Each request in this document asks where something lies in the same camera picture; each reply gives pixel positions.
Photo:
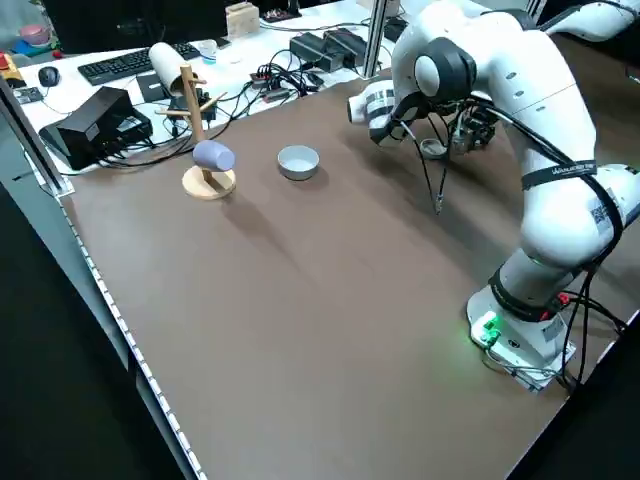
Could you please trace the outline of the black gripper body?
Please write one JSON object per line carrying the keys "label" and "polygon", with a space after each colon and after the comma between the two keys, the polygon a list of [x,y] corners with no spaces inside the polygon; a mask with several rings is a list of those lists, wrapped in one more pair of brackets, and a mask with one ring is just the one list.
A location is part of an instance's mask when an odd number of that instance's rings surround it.
{"label": "black gripper body", "polygon": [[488,110],[465,110],[453,130],[455,151],[485,148],[495,135],[497,116]]}

